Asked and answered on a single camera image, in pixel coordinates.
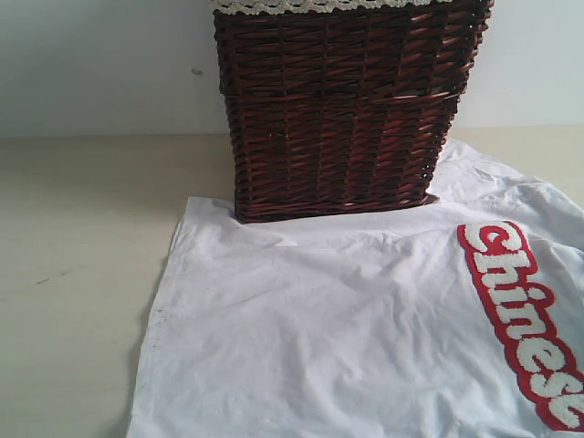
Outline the dark brown wicker basket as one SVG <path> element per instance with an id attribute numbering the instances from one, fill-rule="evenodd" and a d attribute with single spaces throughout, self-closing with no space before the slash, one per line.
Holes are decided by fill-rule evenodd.
<path id="1" fill-rule="evenodd" d="M 429 202 L 493 3 L 214 13 L 235 214 L 271 222 Z"/>

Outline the white t-shirt red patch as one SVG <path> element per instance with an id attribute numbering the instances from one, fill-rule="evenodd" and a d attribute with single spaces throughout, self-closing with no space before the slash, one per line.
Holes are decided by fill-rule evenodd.
<path id="1" fill-rule="evenodd" d="M 130 437 L 580 437 L 583 212 L 459 141 L 437 201 L 243 224 L 193 197 Z"/>

